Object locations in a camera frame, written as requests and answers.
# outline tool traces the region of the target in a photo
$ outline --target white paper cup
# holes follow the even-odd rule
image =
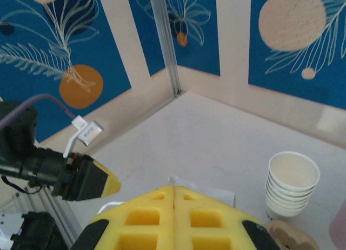
[[[316,163],[297,152],[281,152],[269,161],[265,202],[272,213],[294,217],[309,203],[320,179]]]
[[[307,201],[300,203],[298,205],[294,205],[291,202],[286,203],[286,202],[281,202],[278,200],[278,198],[275,198],[270,192],[268,192],[267,190],[265,191],[265,195],[266,197],[268,197],[273,203],[275,203],[277,206],[281,207],[281,208],[285,208],[288,210],[298,210],[301,208],[305,208],[306,205],[309,202],[309,199],[307,199]]]
[[[285,218],[294,217],[294,216],[300,214],[305,208],[305,207],[302,207],[302,208],[298,208],[295,210],[288,210],[286,208],[283,208],[283,207],[275,204],[269,197],[265,198],[265,203],[266,203],[269,210],[271,210],[272,212],[274,212],[274,213],[276,213],[282,217],[285,217]]]
[[[276,184],[292,192],[309,191],[320,179],[320,169],[312,159],[291,151],[270,159],[269,174]]]
[[[267,216],[270,220],[287,220],[287,219],[289,219],[289,217],[284,217],[284,216],[281,216],[281,215],[275,213],[268,206],[266,206],[265,212],[267,213]]]
[[[297,206],[305,203],[309,197],[304,198],[295,198],[295,197],[289,197],[283,194],[279,194],[275,191],[273,191],[268,184],[265,185],[265,189],[279,202],[282,202],[284,204],[289,204],[291,206]]]
[[[270,174],[268,174],[267,183],[269,184],[270,188],[273,189],[273,191],[275,191],[279,194],[282,194],[282,195],[286,195],[287,197],[304,198],[306,196],[311,195],[315,190],[315,187],[313,187],[310,190],[305,191],[305,192],[295,192],[295,191],[290,191],[288,189],[284,189],[272,180],[272,178],[270,177]]]

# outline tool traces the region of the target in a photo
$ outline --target white connector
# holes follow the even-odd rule
[[[67,147],[63,154],[64,158],[67,158],[69,153],[75,146],[76,140],[80,140],[85,146],[89,144],[103,131],[103,128],[99,123],[93,121],[89,123],[85,121],[80,115],[78,115],[73,121],[73,126],[75,126],[78,131],[69,139]]]

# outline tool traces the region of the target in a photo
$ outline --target white table surface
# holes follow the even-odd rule
[[[93,155],[119,177],[119,193],[69,204],[85,227],[103,204],[129,200],[179,176],[235,192],[238,209],[268,222],[268,161],[286,150],[308,155],[321,169],[309,205],[290,222],[321,249],[335,250],[328,226],[346,198],[346,150],[191,92]]]

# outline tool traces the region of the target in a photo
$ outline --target pink object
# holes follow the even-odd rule
[[[329,234],[338,250],[346,250],[346,200],[330,223]]]

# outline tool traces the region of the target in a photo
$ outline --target yellow foam block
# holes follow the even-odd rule
[[[185,187],[166,186],[95,216],[109,220],[95,250],[256,250],[251,215]]]

